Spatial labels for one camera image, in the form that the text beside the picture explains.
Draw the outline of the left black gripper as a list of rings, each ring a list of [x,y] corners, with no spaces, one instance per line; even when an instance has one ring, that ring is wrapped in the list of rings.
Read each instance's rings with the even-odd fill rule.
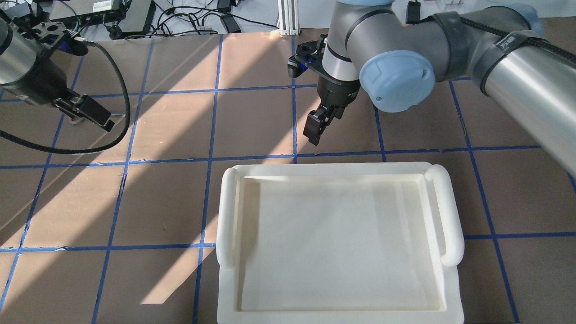
[[[109,132],[115,123],[109,118],[111,112],[86,94],[79,94],[71,88],[66,88],[50,104],[62,111],[71,112],[71,117],[91,117],[92,123]]]

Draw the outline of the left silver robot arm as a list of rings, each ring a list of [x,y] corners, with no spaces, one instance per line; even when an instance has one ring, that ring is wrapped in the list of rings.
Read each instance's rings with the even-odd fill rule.
[[[114,122],[111,113],[86,94],[71,90],[66,73],[52,60],[60,50],[77,57],[88,45],[61,22],[27,27],[20,21],[1,20],[0,83],[2,88],[30,105],[51,105],[71,119],[84,118],[105,131]]]

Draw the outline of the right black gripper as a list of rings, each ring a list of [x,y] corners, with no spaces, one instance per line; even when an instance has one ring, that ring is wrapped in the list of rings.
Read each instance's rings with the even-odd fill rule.
[[[333,119],[341,119],[346,107],[357,97],[360,90],[360,80],[344,81],[337,84],[331,80],[319,77],[317,93],[320,104],[311,110],[305,121],[303,134],[309,141],[319,145],[320,138]]]

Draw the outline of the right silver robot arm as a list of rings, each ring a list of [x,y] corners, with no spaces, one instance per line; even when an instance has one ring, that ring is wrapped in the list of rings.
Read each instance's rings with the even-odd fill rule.
[[[373,107],[402,112],[438,82],[467,76],[571,175],[576,170],[575,55],[543,36],[526,4],[443,12],[403,24],[391,0],[338,0],[327,35],[288,60],[292,78],[319,75],[304,136],[317,145],[363,89]]]

